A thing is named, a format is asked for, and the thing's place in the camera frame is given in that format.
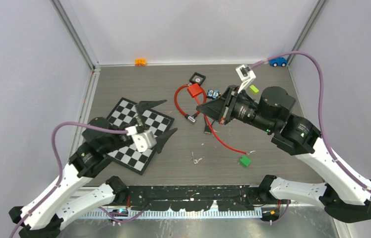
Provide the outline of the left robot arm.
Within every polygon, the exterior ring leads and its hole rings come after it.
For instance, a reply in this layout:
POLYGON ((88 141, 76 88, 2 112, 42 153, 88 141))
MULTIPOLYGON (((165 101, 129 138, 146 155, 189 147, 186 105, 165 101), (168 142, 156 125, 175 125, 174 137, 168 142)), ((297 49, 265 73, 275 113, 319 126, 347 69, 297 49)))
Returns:
POLYGON ((129 190, 117 176, 75 200, 70 197, 110 164, 109 153, 130 145, 134 145, 139 152, 148 149, 155 149, 158 153, 162 151, 175 129, 155 136, 143 118, 146 110, 160 104, 162 101, 137 103, 133 122, 122 127, 103 117, 94 118, 87 124, 73 122, 72 125, 84 128, 84 142, 66 164, 57 157, 59 174, 36 199, 25 206, 11 208, 9 215, 15 227, 10 236, 55 238, 71 222, 92 209, 111 203, 125 204, 129 190))

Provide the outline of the silver keys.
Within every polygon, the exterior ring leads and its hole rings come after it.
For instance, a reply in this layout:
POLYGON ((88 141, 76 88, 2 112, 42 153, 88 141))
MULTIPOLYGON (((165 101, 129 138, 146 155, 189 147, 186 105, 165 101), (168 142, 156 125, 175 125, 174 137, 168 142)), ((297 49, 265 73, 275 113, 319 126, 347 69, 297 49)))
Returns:
POLYGON ((203 157, 199 157, 199 156, 196 156, 195 154, 194 154, 194 152, 192 152, 191 153, 191 157, 190 157, 190 159, 192 160, 192 162, 196 165, 196 164, 198 164, 202 159, 204 159, 205 157, 203 156, 203 157))

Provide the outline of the small black cable padlock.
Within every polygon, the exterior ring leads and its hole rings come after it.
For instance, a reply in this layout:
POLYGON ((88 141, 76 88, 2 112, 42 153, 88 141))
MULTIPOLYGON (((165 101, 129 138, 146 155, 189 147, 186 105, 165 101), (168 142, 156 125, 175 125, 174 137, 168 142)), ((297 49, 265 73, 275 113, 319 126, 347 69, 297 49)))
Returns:
POLYGON ((204 116, 204 122, 205 122, 204 133, 208 135, 212 134, 212 129, 211 129, 212 123, 207 116, 204 116))

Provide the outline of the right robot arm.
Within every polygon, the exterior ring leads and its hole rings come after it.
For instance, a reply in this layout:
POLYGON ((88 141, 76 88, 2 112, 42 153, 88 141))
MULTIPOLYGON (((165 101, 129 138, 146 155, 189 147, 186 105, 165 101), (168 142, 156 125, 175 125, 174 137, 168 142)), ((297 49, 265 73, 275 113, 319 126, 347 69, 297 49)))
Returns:
POLYGON ((236 119, 265 131, 278 149, 295 156, 323 178, 322 183, 303 183, 266 175, 256 189, 262 202, 294 200, 322 208, 341 222, 370 220, 371 180, 341 168, 343 161, 327 150, 320 130, 292 113, 295 102, 278 86, 265 88, 256 102, 231 85, 218 99, 196 109, 219 124, 236 119))

